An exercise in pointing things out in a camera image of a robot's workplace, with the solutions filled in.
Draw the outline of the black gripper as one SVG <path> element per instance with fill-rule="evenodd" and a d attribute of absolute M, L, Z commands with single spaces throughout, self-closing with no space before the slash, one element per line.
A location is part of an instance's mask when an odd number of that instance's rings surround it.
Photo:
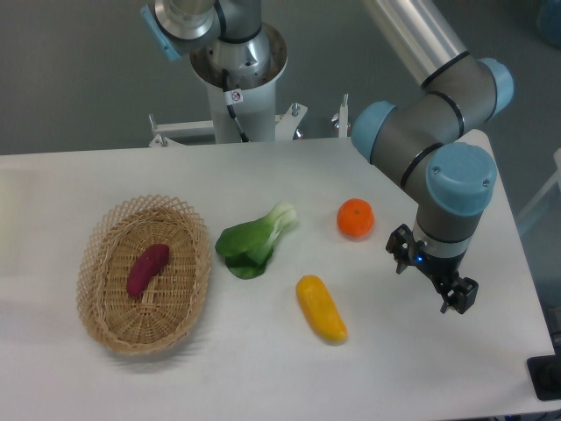
<path fill-rule="evenodd" d="M 443 304 L 440 311 L 455 310 L 464 314 L 475 303 L 479 284 L 471 278 L 458 275 L 460 262 L 465 253 L 453 257 L 437 257 L 427 253 L 422 241 L 414 240 L 410 228 L 398 226 L 387 240 L 386 250 L 392 254 L 396 263 L 395 272 L 399 275 L 406 268 L 415 266 L 440 291 Z"/>

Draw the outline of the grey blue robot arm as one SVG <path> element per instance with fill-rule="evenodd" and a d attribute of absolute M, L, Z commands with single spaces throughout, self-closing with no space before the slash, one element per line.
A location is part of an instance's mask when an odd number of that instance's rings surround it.
<path fill-rule="evenodd" d="M 423 90 L 401 109 L 369 105 L 341 123 L 359 153 L 418 206 L 413 226 L 389 237 L 397 267 L 428 277 L 445 310 L 466 312 L 478 284 L 458 268 L 497 177 L 491 155 L 462 138 L 504 109 L 514 92 L 508 69 L 473 58 L 430 1 L 369 1 L 366 8 Z M 219 143 L 291 139 L 275 115 L 275 83 L 287 63 L 283 38 L 258 1 L 149 1 L 141 15 L 169 60 L 189 57 L 209 95 Z"/>

